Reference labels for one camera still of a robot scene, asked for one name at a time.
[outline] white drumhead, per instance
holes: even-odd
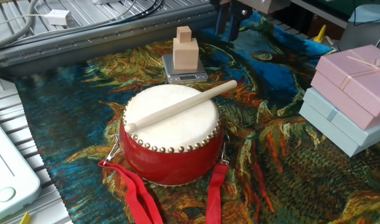
[[[183,85],[158,85],[137,94],[126,106],[124,121],[134,123],[151,113],[188,99],[200,91]],[[192,108],[141,128],[132,138],[149,150],[183,152],[206,143],[217,129],[219,113],[207,100]]]

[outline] drumstick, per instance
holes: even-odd
[[[235,80],[231,80],[227,83],[223,83],[215,88],[211,88],[205,92],[192,96],[186,100],[180,101],[179,103],[175,103],[165,109],[152,113],[135,123],[130,123],[125,126],[125,131],[127,133],[132,133],[140,128],[147,127],[158,121],[161,121],[165,118],[168,118],[172,115],[175,115],[179,112],[182,112],[192,106],[196,106],[204,101],[211,99],[214,96],[217,96],[221,93],[229,91],[237,86],[237,82]]]

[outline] drum handle ring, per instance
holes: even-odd
[[[226,137],[225,140],[223,140],[223,147],[222,147],[222,154],[217,163],[224,164],[224,165],[229,165],[229,161],[225,160],[225,151],[226,151],[226,143],[230,143],[230,137],[227,131],[224,132],[224,137]]]
[[[121,151],[120,139],[117,134],[114,134],[114,139],[115,139],[114,146],[111,149],[110,153],[108,154],[107,158],[104,160],[103,166],[105,165],[106,162],[110,162]]]

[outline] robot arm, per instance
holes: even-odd
[[[223,34],[228,17],[230,18],[229,37],[227,41],[237,39],[241,22],[248,19],[254,9],[270,14],[288,7],[291,0],[210,0],[218,11],[215,34]]]

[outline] ribbon bow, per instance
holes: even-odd
[[[348,85],[348,83],[351,81],[352,78],[356,78],[356,77],[360,77],[360,76],[363,76],[363,75],[370,75],[370,74],[373,74],[377,71],[380,72],[380,58],[377,58],[375,60],[375,64],[373,63],[369,63],[367,62],[366,60],[364,60],[360,55],[358,55],[356,52],[354,52],[353,50],[351,50],[352,53],[354,53],[355,55],[357,55],[359,58],[361,59],[357,59],[357,58],[354,58],[352,56],[346,56],[347,58],[351,59],[351,60],[354,60],[356,62],[359,62],[359,63],[363,63],[365,65],[369,65],[370,67],[372,67],[373,71],[364,71],[364,72],[357,72],[357,73],[354,73],[354,74],[349,74],[344,80],[343,82],[341,83],[340,85],[340,90],[344,91],[345,87]]]
[[[372,63],[366,62],[364,60],[360,60],[360,59],[354,58],[352,56],[346,56],[346,57],[350,58],[352,60],[355,60],[357,62],[363,63],[365,65],[369,65],[369,66],[371,66],[371,67],[373,67],[373,68],[375,68],[375,69],[377,69],[377,70],[380,71],[380,58],[376,58],[376,64],[372,64]]]

